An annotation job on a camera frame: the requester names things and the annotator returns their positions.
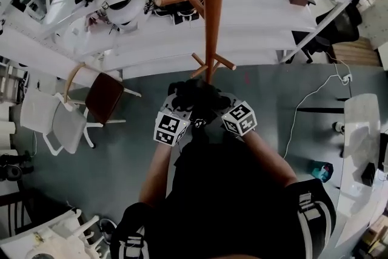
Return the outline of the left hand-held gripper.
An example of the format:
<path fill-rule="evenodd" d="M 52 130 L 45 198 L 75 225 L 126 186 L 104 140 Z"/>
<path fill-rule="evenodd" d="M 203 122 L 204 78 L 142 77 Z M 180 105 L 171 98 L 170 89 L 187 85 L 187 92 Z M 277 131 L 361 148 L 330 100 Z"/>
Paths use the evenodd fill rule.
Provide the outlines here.
<path fill-rule="evenodd" d="M 169 95 L 155 119 L 153 139 L 173 147 L 190 125 L 193 105 L 182 107 L 176 94 Z"/>

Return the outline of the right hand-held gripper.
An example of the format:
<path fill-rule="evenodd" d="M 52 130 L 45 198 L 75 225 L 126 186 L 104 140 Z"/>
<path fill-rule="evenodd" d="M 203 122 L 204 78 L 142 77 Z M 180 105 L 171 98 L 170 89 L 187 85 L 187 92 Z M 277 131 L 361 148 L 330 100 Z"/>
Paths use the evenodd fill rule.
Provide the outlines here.
<path fill-rule="evenodd" d="M 241 101 L 231 93 L 221 92 L 221 98 L 226 104 L 218 115 L 227 131 L 244 136 L 257 126 L 257 120 L 253 109 L 246 101 Z"/>

